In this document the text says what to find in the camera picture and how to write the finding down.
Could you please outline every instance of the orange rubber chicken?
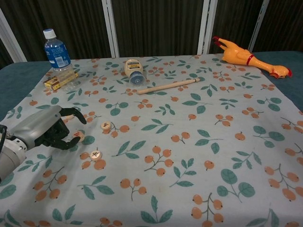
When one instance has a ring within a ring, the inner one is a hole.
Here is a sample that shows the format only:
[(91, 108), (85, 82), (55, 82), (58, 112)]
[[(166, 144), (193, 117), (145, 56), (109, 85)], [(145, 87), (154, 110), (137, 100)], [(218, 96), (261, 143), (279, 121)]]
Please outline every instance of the orange rubber chicken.
[(248, 50), (240, 48), (237, 44), (234, 44), (233, 42), (221, 39), (217, 36), (214, 36), (213, 40), (214, 44), (218, 45), (224, 50), (222, 60), (228, 63), (255, 66), (268, 71), (270, 76), (273, 76), (276, 79), (285, 78), (286, 76), (292, 76), (292, 72), (290, 69), (282, 65), (270, 65), (265, 62), (262, 62), (258, 60), (253, 54), (251, 54)]

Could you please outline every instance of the robot finger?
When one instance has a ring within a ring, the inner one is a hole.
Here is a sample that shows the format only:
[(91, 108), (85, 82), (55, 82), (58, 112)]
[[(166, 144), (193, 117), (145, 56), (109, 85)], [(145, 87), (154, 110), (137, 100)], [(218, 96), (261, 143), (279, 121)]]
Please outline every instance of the robot finger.
[(60, 111), (61, 116), (75, 115), (82, 124), (86, 124), (86, 120), (84, 116), (81, 114), (79, 110), (76, 108), (62, 108)]
[(63, 140), (54, 140), (53, 144), (51, 145), (53, 148), (58, 148), (61, 150), (68, 150), (72, 147), (74, 147), (79, 140), (81, 139), (81, 137), (77, 136), (75, 138), (73, 138), (70, 142), (65, 142)]

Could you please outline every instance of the blue bottle cap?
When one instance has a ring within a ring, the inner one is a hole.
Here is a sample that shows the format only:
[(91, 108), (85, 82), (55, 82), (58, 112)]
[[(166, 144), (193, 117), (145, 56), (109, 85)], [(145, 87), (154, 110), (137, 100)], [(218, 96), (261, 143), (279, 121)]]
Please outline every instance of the blue bottle cap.
[(129, 81), (134, 85), (140, 85), (144, 82), (144, 79), (141, 72), (135, 71), (131, 74)]

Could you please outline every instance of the floral tablecloth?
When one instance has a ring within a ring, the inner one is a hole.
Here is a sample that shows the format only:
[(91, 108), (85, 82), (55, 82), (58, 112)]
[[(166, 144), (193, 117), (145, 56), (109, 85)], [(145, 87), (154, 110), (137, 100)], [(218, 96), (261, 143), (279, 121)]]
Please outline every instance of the floral tablecloth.
[[(88, 123), (65, 120), (66, 139), (85, 138), (27, 152), (0, 184), (0, 225), (302, 225), (302, 113), (259, 69), (221, 57), (139, 58), (149, 87), (201, 79), (141, 96), (126, 58), (72, 61), (80, 77), (69, 92), (45, 89), (48, 72), (1, 124), (75, 107)], [(92, 162), (96, 149), (103, 156)]]

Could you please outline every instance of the small cardboard box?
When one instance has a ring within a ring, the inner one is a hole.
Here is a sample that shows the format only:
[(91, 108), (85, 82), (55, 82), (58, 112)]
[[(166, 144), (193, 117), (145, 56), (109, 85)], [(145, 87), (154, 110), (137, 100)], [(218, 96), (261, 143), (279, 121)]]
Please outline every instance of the small cardboard box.
[(78, 78), (78, 74), (74, 71), (68, 71), (68, 72), (62, 72), (58, 74), (57, 76), (54, 76), (53, 78), (47, 80), (44, 82), (44, 86), (48, 89), (51, 89), (53, 91), (58, 90), (68, 82)]

